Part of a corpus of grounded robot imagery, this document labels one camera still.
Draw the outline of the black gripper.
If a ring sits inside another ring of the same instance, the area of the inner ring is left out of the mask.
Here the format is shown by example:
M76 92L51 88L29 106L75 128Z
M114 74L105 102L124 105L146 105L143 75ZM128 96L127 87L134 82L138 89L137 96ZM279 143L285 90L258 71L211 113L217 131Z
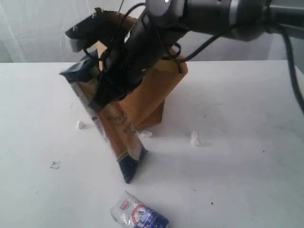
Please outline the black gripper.
M164 52L156 43L117 45L113 49L106 49L100 57L92 54L87 56L103 64L95 95L89 103L89 107L95 111L123 100L136 89L142 90L140 95L147 96L163 87L164 79L155 65Z

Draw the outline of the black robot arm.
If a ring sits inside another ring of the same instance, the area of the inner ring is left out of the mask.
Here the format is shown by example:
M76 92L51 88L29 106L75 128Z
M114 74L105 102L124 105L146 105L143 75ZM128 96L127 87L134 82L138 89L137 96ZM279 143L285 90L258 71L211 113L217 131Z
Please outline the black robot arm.
M101 55L103 70L90 106L102 110L123 100L142 82L144 75L163 57L187 62L219 37L251 41L262 33L283 37L291 86L300 108L304 106L295 72L291 37L304 36L304 3L301 0L147 0L137 21L124 29L126 16L99 12L94 18L99 41L108 44ZM186 33L210 38L180 59L169 52Z

